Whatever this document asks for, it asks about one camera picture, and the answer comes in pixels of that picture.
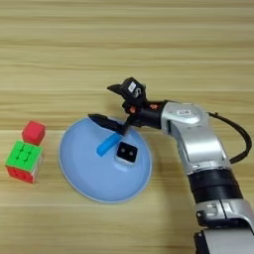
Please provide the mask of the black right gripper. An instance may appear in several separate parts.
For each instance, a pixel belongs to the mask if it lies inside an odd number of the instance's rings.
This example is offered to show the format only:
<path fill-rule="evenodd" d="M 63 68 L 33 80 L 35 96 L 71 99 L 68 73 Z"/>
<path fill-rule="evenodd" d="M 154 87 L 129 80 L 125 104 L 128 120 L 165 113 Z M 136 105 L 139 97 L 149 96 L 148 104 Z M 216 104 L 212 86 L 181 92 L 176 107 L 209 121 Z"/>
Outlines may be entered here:
<path fill-rule="evenodd" d="M 109 85 L 107 89 L 118 95 L 122 94 L 120 84 Z M 88 117 L 100 127 L 123 135 L 125 133 L 124 127 L 128 128 L 129 126 L 148 126 L 155 129 L 161 129 L 161 117 L 164 106 L 164 101 L 147 101 L 141 106 L 131 105 L 125 101 L 122 104 L 122 107 L 128 114 L 128 118 L 126 119 L 124 126 L 101 114 L 89 114 Z"/>

